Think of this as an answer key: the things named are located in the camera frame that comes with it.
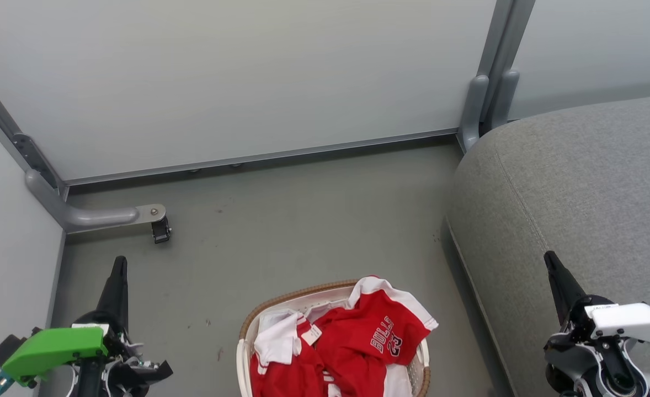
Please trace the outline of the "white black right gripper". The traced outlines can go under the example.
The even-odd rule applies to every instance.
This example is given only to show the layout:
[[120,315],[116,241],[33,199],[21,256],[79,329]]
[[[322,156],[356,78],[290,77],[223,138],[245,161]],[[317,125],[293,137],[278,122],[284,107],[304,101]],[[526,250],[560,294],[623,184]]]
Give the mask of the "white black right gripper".
[[630,355],[650,345],[650,305],[602,303],[554,251],[544,262],[561,326],[544,345],[549,386],[561,396],[650,396],[650,373]]

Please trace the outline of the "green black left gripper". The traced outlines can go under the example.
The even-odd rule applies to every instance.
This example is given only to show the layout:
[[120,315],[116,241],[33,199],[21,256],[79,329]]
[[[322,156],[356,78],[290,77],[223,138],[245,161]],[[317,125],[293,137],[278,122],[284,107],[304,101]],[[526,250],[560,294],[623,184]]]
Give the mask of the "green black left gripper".
[[147,360],[131,342],[125,256],[115,258],[96,307],[67,328],[33,329],[30,337],[1,343],[1,392],[18,385],[35,389],[52,370],[72,372],[69,396],[145,396],[173,375],[167,361]]

